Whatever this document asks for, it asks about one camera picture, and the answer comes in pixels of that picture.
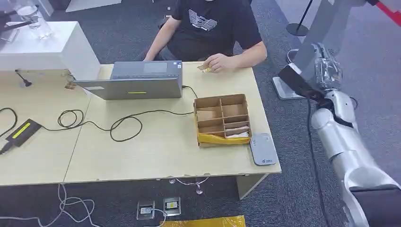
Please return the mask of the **person's left hand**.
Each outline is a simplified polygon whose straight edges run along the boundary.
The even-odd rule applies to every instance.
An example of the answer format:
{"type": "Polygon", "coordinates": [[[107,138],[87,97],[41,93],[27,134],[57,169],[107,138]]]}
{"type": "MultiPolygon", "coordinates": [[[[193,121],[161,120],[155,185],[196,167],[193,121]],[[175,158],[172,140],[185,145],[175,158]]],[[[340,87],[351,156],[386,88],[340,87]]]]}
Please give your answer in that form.
{"type": "Polygon", "coordinates": [[[235,56],[226,56],[221,53],[214,54],[208,57],[203,66],[209,69],[210,72],[218,73],[222,70],[230,70],[239,68],[239,61],[235,56]]]}

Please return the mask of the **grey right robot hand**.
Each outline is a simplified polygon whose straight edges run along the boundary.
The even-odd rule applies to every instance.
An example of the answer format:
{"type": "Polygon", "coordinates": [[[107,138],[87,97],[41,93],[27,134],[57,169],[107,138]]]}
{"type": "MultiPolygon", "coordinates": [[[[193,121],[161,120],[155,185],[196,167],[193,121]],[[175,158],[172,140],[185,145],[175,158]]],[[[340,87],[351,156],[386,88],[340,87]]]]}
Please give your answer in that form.
{"type": "Polygon", "coordinates": [[[342,69],[329,49],[322,43],[311,43],[314,47],[314,73],[320,90],[341,90],[342,69]]]}

